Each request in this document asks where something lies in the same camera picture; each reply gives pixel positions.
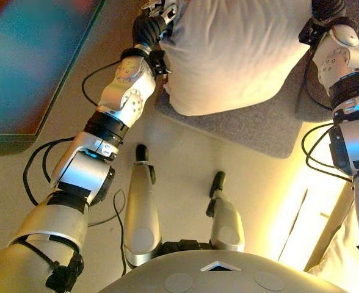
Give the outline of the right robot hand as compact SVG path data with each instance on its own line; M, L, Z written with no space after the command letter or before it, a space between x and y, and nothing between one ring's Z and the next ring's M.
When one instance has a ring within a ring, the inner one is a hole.
M312 17L318 21L326 21L346 15L345 0L312 0Z

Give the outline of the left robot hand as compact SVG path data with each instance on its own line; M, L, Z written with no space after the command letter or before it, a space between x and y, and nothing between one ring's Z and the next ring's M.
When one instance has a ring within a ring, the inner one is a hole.
M165 1L147 1L132 27L134 45L156 47L163 37L170 35L177 14L175 2L166 5Z

